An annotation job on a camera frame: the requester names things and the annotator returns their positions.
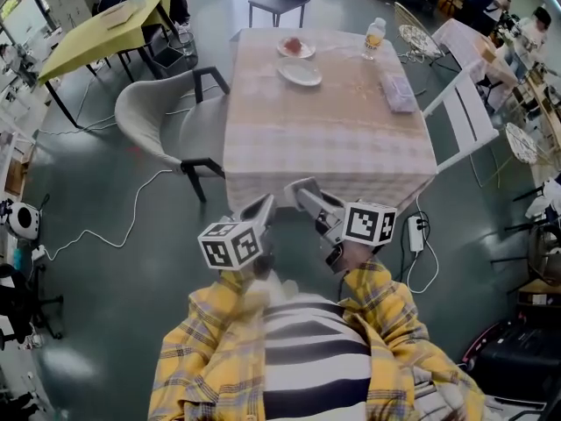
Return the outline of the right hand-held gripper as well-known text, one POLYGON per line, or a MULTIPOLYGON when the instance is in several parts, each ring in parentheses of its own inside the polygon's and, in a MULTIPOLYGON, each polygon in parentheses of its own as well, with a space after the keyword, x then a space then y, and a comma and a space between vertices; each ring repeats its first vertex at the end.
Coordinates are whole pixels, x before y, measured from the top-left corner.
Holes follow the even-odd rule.
POLYGON ((322 237, 322 248, 327 252, 325 262, 335 274, 346 270, 346 242, 374 250, 393 238, 396 208, 362 201, 344 203, 322 191, 314 177, 289 183, 284 193, 290 205, 307 212, 314 220, 322 237))

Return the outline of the person's right forearm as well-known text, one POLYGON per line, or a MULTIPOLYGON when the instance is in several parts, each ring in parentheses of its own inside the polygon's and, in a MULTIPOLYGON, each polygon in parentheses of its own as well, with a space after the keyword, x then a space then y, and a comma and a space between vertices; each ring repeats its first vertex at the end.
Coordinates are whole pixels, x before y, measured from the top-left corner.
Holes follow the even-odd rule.
POLYGON ((366 335, 372 375, 367 421, 484 421, 475 381, 430 341, 407 286, 375 258, 344 278, 344 320, 366 335))

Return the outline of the small white plate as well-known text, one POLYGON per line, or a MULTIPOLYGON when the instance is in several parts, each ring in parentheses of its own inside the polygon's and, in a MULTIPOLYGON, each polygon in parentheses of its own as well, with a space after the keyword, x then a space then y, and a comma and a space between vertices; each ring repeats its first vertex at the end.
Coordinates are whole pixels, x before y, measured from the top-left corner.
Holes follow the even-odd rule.
POLYGON ((302 51, 301 51, 301 54, 300 54, 299 56, 290 55, 290 54, 284 49, 284 47, 283 47, 284 41, 285 41, 287 38, 291 38, 291 37, 286 37, 286 38, 284 38, 284 39, 281 39, 281 40, 279 41, 279 43, 277 44, 277 51, 278 51, 281 55, 286 56, 286 57, 292 57, 292 58, 307 59, 307 58, 312 57, 312 56, 315 54, 316 49, 315 49, 314 46, 312 46, 310 43, 306 42, 305 40, 296 37, 296 38, 298 38, 298 39, 301 41, 301 43, 302 43, 302 51))

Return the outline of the table with checked tablecloth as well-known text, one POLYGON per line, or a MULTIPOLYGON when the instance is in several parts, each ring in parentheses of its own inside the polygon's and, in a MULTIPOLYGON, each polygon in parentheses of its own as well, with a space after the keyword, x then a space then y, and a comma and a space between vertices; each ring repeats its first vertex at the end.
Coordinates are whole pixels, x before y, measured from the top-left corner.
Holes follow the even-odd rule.
POLYGON ((420 110, 394 113, 380 74, 404 72, 384 40, 364 58, 360 34, 331 30, 245 28, 238 34, 224 141, 228 204, 239 209, 315 177, 346 201, 406 209, 433 181, 437 162, 420 110), (305 87, 281 76, 279 43, 287 37, 315 48, 320 84, 305 87))

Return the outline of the person's white shoe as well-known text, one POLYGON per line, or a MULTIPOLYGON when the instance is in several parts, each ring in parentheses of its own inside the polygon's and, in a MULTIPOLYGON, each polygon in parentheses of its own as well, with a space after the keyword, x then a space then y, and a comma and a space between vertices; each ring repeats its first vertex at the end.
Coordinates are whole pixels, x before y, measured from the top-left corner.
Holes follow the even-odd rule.
POLYGON ((299 293, 298 285, 293 280, 281 282, 274 275, 269 275, 267 280, 256 281, 259 291, 265 293, 271 305, 286 303, 299 293))

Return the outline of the white power strip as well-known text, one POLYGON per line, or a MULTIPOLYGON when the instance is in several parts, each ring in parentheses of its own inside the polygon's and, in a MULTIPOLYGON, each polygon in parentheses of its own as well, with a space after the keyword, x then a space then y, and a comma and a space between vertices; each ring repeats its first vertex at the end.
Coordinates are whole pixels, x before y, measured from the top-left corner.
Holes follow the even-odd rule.
POLYGON ((409 249, 412 253, 420 253, 424 249, 425 221, 419 215, 408 218, 409 249))

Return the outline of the purple wet wipes packet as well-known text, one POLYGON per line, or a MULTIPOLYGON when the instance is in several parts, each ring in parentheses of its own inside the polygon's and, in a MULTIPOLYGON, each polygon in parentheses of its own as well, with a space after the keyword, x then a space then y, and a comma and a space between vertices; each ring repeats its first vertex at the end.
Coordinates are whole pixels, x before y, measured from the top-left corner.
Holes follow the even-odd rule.
POLYGON ((380 85, 393 113, 413 113, 418 109, 415 94, 405 75, 384 72, 380 76, 380 85))

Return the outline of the plastic bottle with yellow label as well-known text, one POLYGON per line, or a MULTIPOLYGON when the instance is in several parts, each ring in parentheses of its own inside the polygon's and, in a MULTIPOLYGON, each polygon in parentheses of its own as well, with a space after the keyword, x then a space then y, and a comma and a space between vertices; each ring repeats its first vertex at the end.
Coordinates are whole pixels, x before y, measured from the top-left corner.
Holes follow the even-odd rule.
POLYGON ((376 50, 381 46, 386 36, 387 22, 384 18, 377 17, 366 31, 362 56, 372 60, 376 50))

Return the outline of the black square bin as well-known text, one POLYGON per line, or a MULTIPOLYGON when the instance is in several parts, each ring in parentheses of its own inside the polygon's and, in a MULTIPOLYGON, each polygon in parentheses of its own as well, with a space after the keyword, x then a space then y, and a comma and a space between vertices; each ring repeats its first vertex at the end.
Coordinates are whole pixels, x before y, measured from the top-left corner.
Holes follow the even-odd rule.
POLYGON ((176 49, 177 40, 171 40, 166 47, 153 56, 156 66, 164 75, 178 75, 194 67, 193 56, 186 57, 176 49))

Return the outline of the small table with checked cloth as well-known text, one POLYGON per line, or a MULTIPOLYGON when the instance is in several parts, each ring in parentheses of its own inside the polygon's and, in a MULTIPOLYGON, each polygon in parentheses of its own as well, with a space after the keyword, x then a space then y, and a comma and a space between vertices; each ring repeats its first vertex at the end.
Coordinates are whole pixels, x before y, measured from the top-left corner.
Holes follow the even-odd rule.
POLYGON ((470 70, 474 83, 489 80, 493 88, 487 102, 493 110, 505 103, 518 79, 488 37, 451 18, 432 34, 432 39, 445 46, 462 69, 470 70))

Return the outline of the white cloth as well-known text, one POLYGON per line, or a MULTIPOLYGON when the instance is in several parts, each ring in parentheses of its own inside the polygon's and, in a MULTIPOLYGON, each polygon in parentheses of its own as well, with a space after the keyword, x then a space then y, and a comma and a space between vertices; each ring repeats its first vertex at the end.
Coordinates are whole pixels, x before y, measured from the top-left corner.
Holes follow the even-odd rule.
POLYGON ((550 178, 543 183, 542 195, 536 197, 525 212, 526 218, 534 218, 552 208, 561 216, 561 184, 550 178))

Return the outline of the white and black round device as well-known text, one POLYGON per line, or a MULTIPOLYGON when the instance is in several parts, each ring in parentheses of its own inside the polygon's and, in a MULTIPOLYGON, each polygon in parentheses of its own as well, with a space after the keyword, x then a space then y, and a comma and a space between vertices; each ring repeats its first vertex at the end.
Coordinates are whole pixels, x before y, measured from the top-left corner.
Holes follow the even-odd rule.
POLYGON ((10 199, 0 202, 0 225, 16 239, 39 237, 40 212, 33 206, 10 199))

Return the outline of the wooden counter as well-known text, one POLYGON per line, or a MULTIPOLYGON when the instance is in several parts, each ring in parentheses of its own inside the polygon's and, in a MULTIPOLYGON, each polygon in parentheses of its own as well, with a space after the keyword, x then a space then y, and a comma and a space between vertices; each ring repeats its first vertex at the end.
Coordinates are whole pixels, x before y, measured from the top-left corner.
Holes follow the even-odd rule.
POLYGON ((561 76, 538 63, 522 78, 505 103, 505 119, 536 144, 530 169, 535 183, 561 172, 561 76))

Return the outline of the black office chair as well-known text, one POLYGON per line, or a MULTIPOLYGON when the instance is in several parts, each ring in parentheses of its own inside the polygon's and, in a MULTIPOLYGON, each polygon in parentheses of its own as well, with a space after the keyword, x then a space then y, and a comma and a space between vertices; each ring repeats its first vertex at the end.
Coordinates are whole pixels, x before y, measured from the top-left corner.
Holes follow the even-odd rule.
POLYGON ((63 295, 49 299, 39 297, 39 277, 46 270, 44 265, 33 269, 33 276, 27 279, 21 271, 8 263, 0 264, 0 279, 11 278, 13 286, 0 283, 0 316, 8 318, 13 333, 6 334, 0 328, 0 351, 9 341, 23 344, 32 335, 32 325, 45 328, 53 339, 62 339, 61 332, 54 332, 48 322, 43 307, 49 304, 64 303, 63 295))

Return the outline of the black hard case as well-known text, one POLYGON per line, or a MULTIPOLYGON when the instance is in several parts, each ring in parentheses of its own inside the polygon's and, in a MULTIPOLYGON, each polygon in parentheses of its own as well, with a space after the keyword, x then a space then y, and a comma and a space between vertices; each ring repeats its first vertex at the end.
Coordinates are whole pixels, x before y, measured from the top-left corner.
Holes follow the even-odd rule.
POLYGON ((498 323, 477 338, 461 364, 489 396, 546 402, 561 383, 561 329, 498 323))

